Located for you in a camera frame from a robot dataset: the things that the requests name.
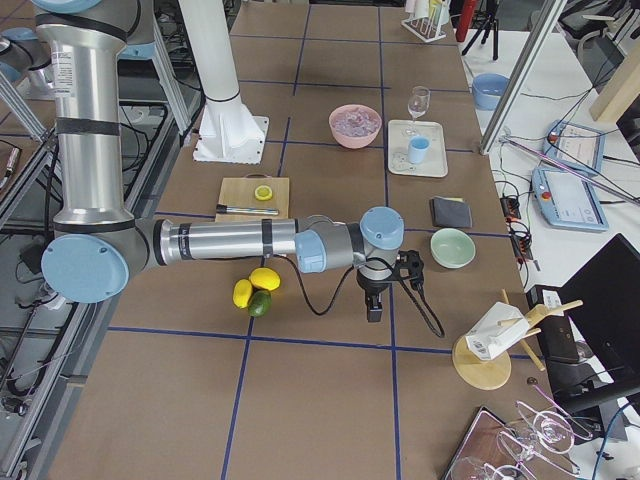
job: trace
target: blue cable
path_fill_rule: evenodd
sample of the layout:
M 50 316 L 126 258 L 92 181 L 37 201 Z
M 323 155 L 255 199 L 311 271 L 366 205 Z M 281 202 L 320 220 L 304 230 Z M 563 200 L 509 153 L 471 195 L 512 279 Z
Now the blue cable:
M 596 464 L 593 467 L 593 476 L 591 477 L 591 480 L 596 480 L 596 473 L 598 472 L 598 465 L 600 464 L 600 460 L 602 459 L 602 455 L 604 454 L 604 446 L 607 444 L 607 440 L 609 439 L 609 434 L 611 433 L 611 429 L 613 428 L 613 424 L 615 423 L 617 418 L 620 416 L 620 414 L 624 411 L 624 409 L 627 408 L 630 405 L 632 405 L 631 402 L 629 402 L 626 405 L 623 405 L 622 407 L 620 407 L 618 409 L 618 411 L 615 413 L 615 415 L 613 416 L 613 418 L 611 419 L 611 421 L 609 422 L 609 425 L 607 425 L 607 431 L 604 433 L 604 437 L 602 439 L 602 445 L 600 446 L 600 450 L 598 450 L 598 457 L 596 458 Z

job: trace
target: pink bowl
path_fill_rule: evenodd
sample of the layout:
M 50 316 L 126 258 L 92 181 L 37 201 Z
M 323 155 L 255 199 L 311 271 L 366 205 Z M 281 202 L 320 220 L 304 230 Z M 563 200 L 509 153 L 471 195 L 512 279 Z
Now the pink bowl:
M 342 112 L 355 110 L 357 108 L 366 111 L 371 116 L 371 118 L 376 118 L 379 123 L 378 129 L 372 134 L 366 135 L 364 137 L 349 137 L 348 135 L 344 135 L 342 133 L 337 132 L 336 129 L 333 127 L 333 120 L 335 119 L 336 115 Z M 366 147 L 371 142 L 373 142 L 373 140 L 376 138 L 376 136 L 378 135 L 378 132 L 380 132 L 381 126 L 382 126 L 382 119 L 380 118 L 380 115 L 378 115 L 378 112 L 376 112 L 373 108 L 367 107 L 366 105 L 356 105 L 356 104 L 343 105 L 341 107 L 336 108 L 333 112 L 331 112 L 331 115 L 329 115 L 329 127 L 331 128 L 331 133 L 333 134 L 333 138 L 335 138 L 340 145 L 347 148 Z

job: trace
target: light blue joint cap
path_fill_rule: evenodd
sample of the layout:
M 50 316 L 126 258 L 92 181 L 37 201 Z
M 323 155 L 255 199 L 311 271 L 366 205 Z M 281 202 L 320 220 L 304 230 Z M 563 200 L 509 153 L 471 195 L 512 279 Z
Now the light blue joint cap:
M 47 283 L 74 302 L 101 302 L 120 293 L 129 281 L 129 267 L 120 252 L 91 235 L 56 238 L 41 266 Z
M 14 42 L 38 40 L 38 36 L 35 32 L 27 27 L 10 28 L 2 32 L 2 36 Z
M 0 62 L 0 72 L 9 80 L 9 83 L 13 83 L 20 78 L 20 72 L 13 68 L 11 65 Z
M 155 52 L 156 45 L 154 42 L 127 45 L 127 48 L 118 56 L 118 60 L 151 60 Z
M 404 220 L 392 208 L 373 207 L 362 216 L 360 231 L 374 247 L 395 250 L 404 239 Z
M 306 230 L 296 233 L 296 256 L 298 268 L 302 273 L 324 272 L 327 268 L 327 251 L 317 232 Z
M 80 13 L 95 7 L 102 0 L 31 0 L 36 7 L 53 13 Z

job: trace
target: dish rack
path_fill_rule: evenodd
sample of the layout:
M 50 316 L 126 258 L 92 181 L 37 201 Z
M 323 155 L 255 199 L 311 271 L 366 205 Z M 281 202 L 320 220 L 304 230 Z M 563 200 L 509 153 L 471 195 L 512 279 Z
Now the dish rack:
M 446 37 L 442 26 L 449 22 L 451 0 L 407 0 L 404 10 L 409 18 L 402 26 L 425 43 Z

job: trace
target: blue bin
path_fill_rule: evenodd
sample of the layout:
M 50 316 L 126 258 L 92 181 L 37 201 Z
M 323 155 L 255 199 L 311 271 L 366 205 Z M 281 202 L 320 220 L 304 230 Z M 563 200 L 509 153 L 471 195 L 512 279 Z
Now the blue bin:
M 497 73 L 483 73 L 473 79 L 471 90 L 478 110 L 495 110 L 509 79 Z

